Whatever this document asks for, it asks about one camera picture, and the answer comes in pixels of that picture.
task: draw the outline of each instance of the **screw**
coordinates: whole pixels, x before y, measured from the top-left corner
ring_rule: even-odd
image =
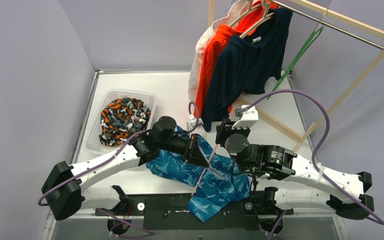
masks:
[[[251,209],[253,209],[253,204],[252,204],[251,202],[247,202],[247,203],[245,203],[245,209],[246,209],[246,210],[251,210]]]

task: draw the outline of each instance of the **blue garment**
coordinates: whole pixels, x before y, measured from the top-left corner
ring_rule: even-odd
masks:
[[[197,136],[202,153],[208,160],[213,148],[202,136]],[[214,154],[210,165],[187,206],[202,222],[210,219],[229,202],[247,198],[250,191],[247,175],[231,175],[231,158]],[[204,170],[203,167],[184,163],[180,154],[165,150],[161,150],[159,157],[148,162],[146,167],[155,175],[192,187],[195,187]]]
[[[215,64],[202,108],[204,129],[229,117],[231,106],[242,92],[263,94],[267,79],[281,77],[292,11],[271,9],[274,17],[244,39],[233,35]]]

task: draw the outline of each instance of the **wooden rack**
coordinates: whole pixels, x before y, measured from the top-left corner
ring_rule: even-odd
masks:
[[[308,14],[305,14],[299,10],[296,10],[286,4],[284,4],[283,2],[279,2],[277,0],[268,0],[270,2],[273,2],[275,4],[278,4],[280,5],[281,7],[283,8],[286,8],[286,9],[289,9],[301,16],[304,16],[308,19],[311,19],[313,21],[318,21],[319,20],[315,17],[312,17]],[[361,31],[364,31],[370,35],[373,35],[375,37],[378,37],[378,38],[381,38],[384,40],[384,30],[381,30],[381,29],[378,29],[374,26],[370,26],[366,23],[363,23],[363,22],[360,22],[360,21],[357,21],[351,17],[348,17],[348,16],[345,16],[345,15],[342,15],[336,11],[332,11],[330,9],[327,9],[323,6],[320,6],[320,5],[317,5],[313,2],[310,2],[310,1],[307,1],[307,0],[289,0],[290,2],[292,3],[295,3],[297,5],[300,5],[300,6],[303,6],[309,10],[312,10],[316,13],[319,13],[319,14],[324,14],[326,17],[330,17],[332,19],[335,19],[341,23],[344,23],[348,26],[351,26],[353,28],[356,28],[356,29],[359,29]],[[209,4],[209,8],[208,8],[208,25],[210,26],[211,23],[213,22],[214,20],[214,9],[215,9],[215,5],[216,5],[216,0],[208,0]],[[336,27],[332,24],[329,24],[329,23],[326,23],[324,21],[320,21],[320,24],[322,25],[325,25],[329,28],[332,28],[340,33],[343,33],[343,34],[346,34],[348,36],[351,36],[361,42],[364,42],[366,44],[369,44],[373,47],[376,47],[378,49],[381,49],[380,53],[371,61],[371,63],[366,67],[366,69],[363,70],[363,72],[357,77],[357,79],[355,79],[354,82],[351,83],[351,85],[348,87],[348,89],[346,89],[342,94],[341,96],[338,97],[338,99],[332,104],[332,106],[330,106],[330,108],[327,110],[327,112],[329,114],[332,114],[332,112],[339,106],[339,104],[341,104],[344,99],[346,97],[348,97],[350,95],[350,93],[363,81],[363,79],[365,77],[367,77],[371,72],[372,70],[381,62],[381,60],[384,58],[384,46],[380,45],[380,44],[377,44],[377,43],[374,43],[370,40],[367,40],[361,36],[358,36],[354,33],[351,33],[349,31],[346,31],[344,29],[341,29],[339,27]],[[238,100],[237,100],[238,103],[242,104],[242,105],[249,105],[251,104],[249,101],[247,101],[246,99],[244,99],[243,97],[239,97]],[[270,125],[272,125],[273,127],[275,127],[276,129],[278,129],[280,132],[284,133],[285,135],[287,135],[288,137],[290,137],[292,140],[296,141],[296,145],[295,147],[293,148],[294,151],[297,151],[298,148],[301,146],[301,144],[310,136],[310,134],[321,124],[323,123],[324,121],[324,117],[320,118],[320,120],[318,120],[317,122],[313,122],[310,127],[307,129],[307,131],[303,134],[303,135],[300,135],[298,134],[297,132],[293,131],[291,128],[287,127],[286,125],[284,125],[283,123],[281,123],[279,120],[275,119],[274,117],[268,115],[266,112],[264,112],[262,109],[257,109],[258,113],[259,113],[259,116],[261,119],[263,119],[264,121],[266,121],[267,123],[269,123]]]

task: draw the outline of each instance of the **white plastic basket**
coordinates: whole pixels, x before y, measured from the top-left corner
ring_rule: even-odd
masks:
[[[149,117],[148,126],[146,129],[150,129],[152,126],[152,120],[155,113],[155,107],[157,105],[157,96],[155,94],[144,92],[144,91],[134,91],[127,89],[110,89],[103,96],[99,108],[95,112],[94,121],[89,124],[93,124],[92,126],[88,126],[83,139],[83,149],[86,152],[96,155],[104,155],[113,150],[116,150],[117,146],[105,146],[102,145],[99,140],[99,135],[102,133],[101,127],[101,112],[104,108],[111,103],[112,101],[120,98],[135,98],[142,100],[144,105],[147,106],[151,110],[151,116]]]

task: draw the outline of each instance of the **navy blue shirt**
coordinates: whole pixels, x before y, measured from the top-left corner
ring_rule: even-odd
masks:
[[[244,39],[232,36],[218,57],[202,109],[204,129],[229,117],[231,106],[242,92],[263,94],[267,79],[281,77],[292,11],[271,9],[274,16]]]

